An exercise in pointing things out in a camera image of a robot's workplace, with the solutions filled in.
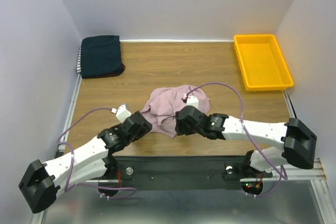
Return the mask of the pink tank top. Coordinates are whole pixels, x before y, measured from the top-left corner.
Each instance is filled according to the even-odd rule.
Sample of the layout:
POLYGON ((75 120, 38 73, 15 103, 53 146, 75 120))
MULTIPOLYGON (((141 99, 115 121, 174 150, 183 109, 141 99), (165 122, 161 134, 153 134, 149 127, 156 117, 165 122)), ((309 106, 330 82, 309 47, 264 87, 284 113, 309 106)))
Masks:
POLYGON ((152 124, 152 132, 162 133, 170 138, 176 137, 175 114, 186 106, 182 98, 194 88, 191 85, 182 85, 152 91, 141 111, 144 118, 152 124))

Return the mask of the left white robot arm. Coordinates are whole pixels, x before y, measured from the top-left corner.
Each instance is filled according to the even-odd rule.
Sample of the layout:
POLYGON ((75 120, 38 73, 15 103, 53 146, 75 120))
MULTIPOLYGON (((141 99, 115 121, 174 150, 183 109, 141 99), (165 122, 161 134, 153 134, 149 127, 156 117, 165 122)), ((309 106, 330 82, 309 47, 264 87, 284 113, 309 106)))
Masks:
POLYGON ((86 181, 104 177, 120 178, 113 154, 152 130, 152 124, 137 111, 122 123, 102 130, 92 140, 69 153, 41 162, 30 163, 18 185, 32 213, 50 207, 63 193, 86 181))

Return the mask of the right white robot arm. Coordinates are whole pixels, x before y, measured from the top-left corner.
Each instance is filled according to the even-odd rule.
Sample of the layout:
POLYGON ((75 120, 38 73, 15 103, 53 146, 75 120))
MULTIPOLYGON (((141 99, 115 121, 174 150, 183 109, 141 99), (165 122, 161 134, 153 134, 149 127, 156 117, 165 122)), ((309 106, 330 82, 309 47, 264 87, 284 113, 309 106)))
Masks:
POLYGON ((247 140, 266 149, 248 151, 243 161, 225 166, 230 178, 248 178, 278 166, 313 169, 317 136, 299 119, 264 123, 245 121, 227 114, 206 115, 187 105, 176 112, 177 135, 199 134, 210 140, 247 140))

